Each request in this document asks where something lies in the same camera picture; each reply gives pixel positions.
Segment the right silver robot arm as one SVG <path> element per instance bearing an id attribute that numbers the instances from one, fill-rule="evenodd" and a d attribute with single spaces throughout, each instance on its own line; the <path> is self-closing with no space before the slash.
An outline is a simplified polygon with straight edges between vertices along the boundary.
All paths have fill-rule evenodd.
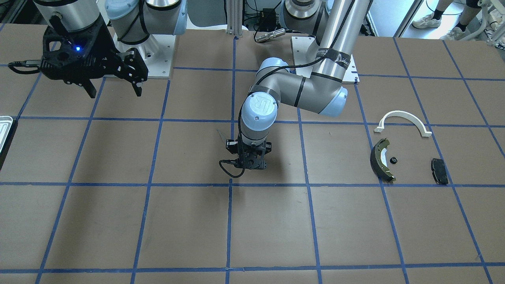
<path id="1" fill-rule="evenodd" d="M 182 35 L 187 28 L 185 0 L 107 0 L 114 39 L 94 0 L 36 0 L 48 27 L 43 35 L 39 72 L 51 80 L 81 86 L 91 98 L 91 79 L 107 75 L 131 83 L 142 94 L 148 61 L 159 56 L 155 35 Z"/>

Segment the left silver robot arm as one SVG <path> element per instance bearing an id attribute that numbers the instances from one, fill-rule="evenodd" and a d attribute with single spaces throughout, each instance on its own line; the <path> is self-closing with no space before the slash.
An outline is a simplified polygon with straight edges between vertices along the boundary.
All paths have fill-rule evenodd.
<path id="1" fill-rule="evenodd" d="M 272 144 L 266 138 L 277 118 L 279 104 L 336 117 L 348 97 L 343 77 L 361 24 L 371 0 L 282 0 L 280 19 L 285 27 L 314 36 L 308 49 L 308 77 L 290 72 L 282 59 L 265 59 L 242 103 L 238 116 L 238 138 L 227 140 L 226 149 L 238 157 L 220 160 L 236 168 L 265 169 L 264 156 Z"/>

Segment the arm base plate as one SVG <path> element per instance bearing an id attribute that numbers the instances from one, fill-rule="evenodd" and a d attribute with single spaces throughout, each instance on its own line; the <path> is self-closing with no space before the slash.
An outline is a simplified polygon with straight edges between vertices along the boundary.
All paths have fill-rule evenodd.
<path id="1" fill-rule="evenodd" d="M 292 36 L 292 52 L 294 65 L 308 64 L 314 61 L 314 53 L 317 50 L 317 43 L 314 37 Z M 350 59 L 350 64 L 343 76 L 343 84 L 354 84 L 359 82 L 359 75 L 354 57 Z"/>
<path id="2" fill-rule="evenodd" d="M 148 67 L 148 78 L 170 77 L 176 43 L 175 35 L 150 35 L 144 43 L 139 45 L 127 45 L 117 41 L 117 38 L 117 34 L 114 34 L 113 40 L 119 51 L 126 52 L 132 47 L 137 48 Z"/>

